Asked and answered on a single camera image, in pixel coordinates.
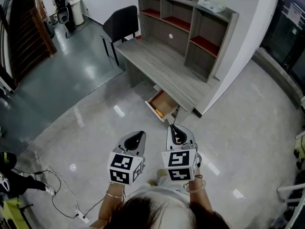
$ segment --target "black chair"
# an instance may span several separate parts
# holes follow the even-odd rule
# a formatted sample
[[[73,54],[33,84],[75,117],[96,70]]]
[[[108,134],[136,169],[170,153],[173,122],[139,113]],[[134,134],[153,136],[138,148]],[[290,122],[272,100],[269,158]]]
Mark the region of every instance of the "black chair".
[[[119,65],[113,43],[119,40],[122,40],[123,43],[124,37],[131,34],[133,34],[133,37],[135,37],[135,33],[139,30],[137,7],[132,5],[117,10],[103,24],[102,28],[103,32],[101,37],[104,42],[106,53],[109,56],[105,40],[110,42],[116,63]]]

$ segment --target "dark hair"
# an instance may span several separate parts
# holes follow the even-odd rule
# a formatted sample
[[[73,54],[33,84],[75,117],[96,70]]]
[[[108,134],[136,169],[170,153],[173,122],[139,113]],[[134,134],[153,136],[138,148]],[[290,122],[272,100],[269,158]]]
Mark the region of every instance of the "dark hair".
[[[158,218],[162,207],[152,208],[150,198],[132,198],[124,205],[117,207],[104,229],[125,228],[150,229]]]
[[[229,229],[217,212],[210,212],[200,204],[191,203],[194,229]],[[112,217],[104,229],[125,228],[150,229],[162,211],[162,206],[154,208],[150,198],[132,198],[112,212]]]
[[[224,219],[220,214],[215,211],[208,211],[198,203],[190,203],[190,209],[194,214],[193,228],[217,228],[217,229],[229,229]]]

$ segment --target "white wall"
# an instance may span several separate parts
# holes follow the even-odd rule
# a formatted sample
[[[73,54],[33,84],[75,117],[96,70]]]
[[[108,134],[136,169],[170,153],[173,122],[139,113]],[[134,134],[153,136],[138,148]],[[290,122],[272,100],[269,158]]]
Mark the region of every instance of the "white wall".
[[[225,90],[231,85],[231,83],[249,62],[254,51],[262,42],[264,34],[266,33],[270,24],[271,17],[274,13],[276,3],[277,0],[259,0],[251,26],[238,53],[238,56],[236,57],[228,74],[225,75],[224,80],[215,96],[202,114],[204,114],[216,102],[216,100],[225,92]]]
[[[196,108],[204,113],[233,82],[252,57],[259,41],[265,33],[272,14],[275,0],[223,0],[227,7],[240,14],[234,34],[224,55],[216,77],[222,82],[211,101],[199,103]],[[82,0],[83,13],[104,23],[120,8],[136,5],[137,0]]]
[[[52,0],[42,0],[44,7],[49,16],[55,14],[56,7],[53,5]]]

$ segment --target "shelf compartment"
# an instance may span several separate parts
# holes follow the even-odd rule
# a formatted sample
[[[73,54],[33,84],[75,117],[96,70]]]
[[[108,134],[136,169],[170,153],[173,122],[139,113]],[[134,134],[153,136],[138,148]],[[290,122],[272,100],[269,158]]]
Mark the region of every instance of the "shelf compartment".
[[[145,103],[162,122],[178,108],[177,102],[163,90]]]
[[[194,38],[191,38],[191,42],[197,45],[198,47],[202,48],[212,56],[217,57],[220,47],[211,43],[202,36],[196,36]]]
[[[228,23],[199,9],[194,10],[193,16],[191,42],[217,57]]]
[[[186,55],[185,66],[206,82],[214,66],[216,58],[202,47],[190,43]]]
[[[178,27],[178,28],[181,28],[187,32],[190,31],[190,28],[191,28],[191,24],[188,23],[188,22],[185,22],[179,18],[176,18],[174,16],[171,16],[171,17],[167,17],[167,18],[164,18],[163,20],[165,20],[166,22]]]
[[[141,11],[141,13],[146,14],[146,15],[149,15],[149,16],[152,16],[152,17],[155,17],[155,18],[158,18],[158,19],[161,18],[161,14],[160,14],[160,12],[157,11],[157,10],[147,9],[147,10]]]
[[[145,37],[152,36],[170,45],[181,56],[185,56],[189,33],[160,19],[142,16],[142,27]]]
[[[161,8],[161,19],[184,31],[190,31],[192,6],[172,0],[161,0]]]
[[[139,11],[160,19],[161,0],[139,0]]]

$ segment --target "gray floor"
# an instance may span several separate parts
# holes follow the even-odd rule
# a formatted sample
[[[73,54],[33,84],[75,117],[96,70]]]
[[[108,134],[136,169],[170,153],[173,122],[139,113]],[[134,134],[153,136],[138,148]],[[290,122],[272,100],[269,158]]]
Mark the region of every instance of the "gray floor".
[[[58,52],[32,70],[11,97],[0,98],[0,125],[6,130],[0,150],[21,154],[59,116],[123,72],[110,45],[107,57],[100,26],[84,25],[66,39],[63,25],[57,24],[53,42]]]
[[[38,171],[51,166],[60,173],[87,212],[108,187],[107,161],[118,139],[135,130],[147,133],[143,174],[129,194],[154,178],[163,167],[167,125],[144,103],[154,89],[142,83],[130,89],[123,73],[78,102],[50,125],[19,158],[19,168]],[[282,203],[276,188],[291,185],[295,176],[294,136],[304,123],[280,87],[250,61],[229,89],[199,119],[189,116],[183,123],[195,134],[203,156],[201,172],[214,210],[234,229],[267,228]],[[76,171],[69,166],[76,164]],[[58,188],[49,175],[47,182]],[[74,200],[62,188],[56,206],[72,215]],[[51,197],[28,190],[25,198],[42,228],[85,227],[68,219],[52,205]],[[98,206],[90,212],[95,221]]]

